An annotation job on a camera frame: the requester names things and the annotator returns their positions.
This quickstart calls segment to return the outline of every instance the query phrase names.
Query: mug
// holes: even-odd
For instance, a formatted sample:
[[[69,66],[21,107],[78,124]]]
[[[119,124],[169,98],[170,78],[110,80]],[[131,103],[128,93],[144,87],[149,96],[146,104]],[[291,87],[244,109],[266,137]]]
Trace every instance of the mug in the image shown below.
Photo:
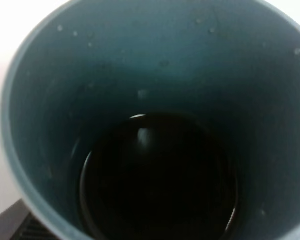
[[[61,239],[91,240],[78,204],[87,154],[107,129],[153,112],[191,114],[226,145],[239,183],[227,239],[300,240],[300,26],[254,0],[56,10],[2,93],[2,142],[33,214]]]

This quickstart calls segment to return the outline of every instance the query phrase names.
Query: black object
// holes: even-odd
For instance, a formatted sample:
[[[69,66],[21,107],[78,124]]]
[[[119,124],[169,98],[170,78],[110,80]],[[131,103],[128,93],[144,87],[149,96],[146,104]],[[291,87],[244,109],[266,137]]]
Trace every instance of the black object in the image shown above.
[[[29,215],[29,210],[22,200],[17,201],[0,214],[0,240],[10,240]]]
[[[29,214],[11,240],[59,240],[32,214]]]
[[[105,131],[80,180],[97,240],[98,228],[110,240],[219,240],[233,225],[237,196],[223,143],[179,113],[137,115]]]

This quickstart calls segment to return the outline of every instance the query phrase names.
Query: coffee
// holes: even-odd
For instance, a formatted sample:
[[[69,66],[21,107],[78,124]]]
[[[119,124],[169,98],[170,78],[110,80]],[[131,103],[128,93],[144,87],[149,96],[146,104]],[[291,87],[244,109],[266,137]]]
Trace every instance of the coffee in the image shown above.
[[[80,179],[80,207],[93,237],[218,240],[237,204],[234,166],[192,117],[138,115],[95,143]]]

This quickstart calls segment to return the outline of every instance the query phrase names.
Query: white background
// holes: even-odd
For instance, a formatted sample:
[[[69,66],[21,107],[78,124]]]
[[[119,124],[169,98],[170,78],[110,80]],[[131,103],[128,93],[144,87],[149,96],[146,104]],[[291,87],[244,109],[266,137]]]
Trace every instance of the white background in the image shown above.
[[[29,32],[68,0],[0,0],[0,95],[8,66]],[[300,0],[267,0],[300,24]],[[0,213],[20,198],[0,144]]]

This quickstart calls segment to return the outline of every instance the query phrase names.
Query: inner wall of mug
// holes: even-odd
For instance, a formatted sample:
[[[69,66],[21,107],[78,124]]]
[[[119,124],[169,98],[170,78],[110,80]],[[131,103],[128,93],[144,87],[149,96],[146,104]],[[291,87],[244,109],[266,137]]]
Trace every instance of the inner wall of mug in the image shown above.
[[[83,1],[28,47],[10,96],[28,180],[84,231],[78,184],[100,134],[139,114],[192,114],[237,166],[233,239],[300,224],[300,33],[255,2]]]

